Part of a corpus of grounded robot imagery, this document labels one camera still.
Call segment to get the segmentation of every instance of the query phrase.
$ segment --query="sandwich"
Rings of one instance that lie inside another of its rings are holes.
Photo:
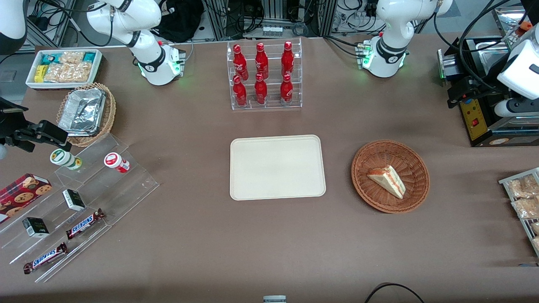
[[[404,187],[404,183],[391,165],[371,169],[367,173],[367,176],[395,197],[399,199],[403,198],[406,187]]]

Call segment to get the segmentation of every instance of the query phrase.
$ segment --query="cookie box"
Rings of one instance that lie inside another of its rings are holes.
[[[51,183],[44,178],[25,174],[0,190],[0,223],[52,189]]]

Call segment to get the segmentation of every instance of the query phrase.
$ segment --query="red bottle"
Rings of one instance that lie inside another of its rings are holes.
[[[292,74],[294,71],[294,53],[292,53],[292,42],[285,42],[285,51],[282,53],[281,57],[281,74],[286,73]]]
[[[262,73],[257,74],[257,82],[254,84],[254,91],[257,94],[257,103],[265,105],[268,97],[268,87],[264,82]]]
[[[249,79],[249,72],[247,71],[247,60],[241,53],[241,46],[239,44],[234,45],[234,69],[236,74],[241,77],[243,81]]]
[[[234,75],[233,80],[234,80],[234,86],[232,86],[232,90],[234,91],[236,102],[238,103],[239,107],[246,107],[247,106],[247,91],[245,90],[245,86],[241,83],[241,79],[238,75]]]
[[[281,104],[283,106],[288,106],[290,103],[292,103],[292,90],[294,87],[292,86],[292,83],[290,82],[290,74],[287,73],[284,76],[282,76],[282,83],[281,83]]]
[[[261,73],[264,79],[267,79],[270,75],[270,67],[268,64],[268,55],[264,51],[264,43],[257,43],[257,56],[254,59],[257,65],[257,73]]]

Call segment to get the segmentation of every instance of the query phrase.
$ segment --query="black bag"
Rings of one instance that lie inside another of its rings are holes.
[[[202,0],[161,0],[161,22],[152,33],[174,43],[191,39],[201,22]]]

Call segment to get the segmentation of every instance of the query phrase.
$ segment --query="brown table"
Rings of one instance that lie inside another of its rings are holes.
[[[232,112],[225,47],[196,45],[185,77],[163,87],[140,76],[128,49],[102,50],[100,81],[118,103],[113,133],[162,185],[47,283],[0,251],[2,302],[362,302],[388,281],[427,302],[538,301],[539,268],[517,267],[536,258],[497,183],[539,166],[537,148],[469,147],[458,110],[446,106],[437,36],[415,36],[390,79],[303,39],[304,107],[290,112]],[[27,119],[54,121],[64,95],[29,89]],[[325,195],[230,198],[232,140],[299,134],[322,141]],[[354,154],[378,139],[410,146],[429,168],[427,201],[409,214],[380,213],[351,183]],[[0,185],[52,173],[52,149],[11,148]],[[382,301],[414,298],[386,288],[371,302]]]

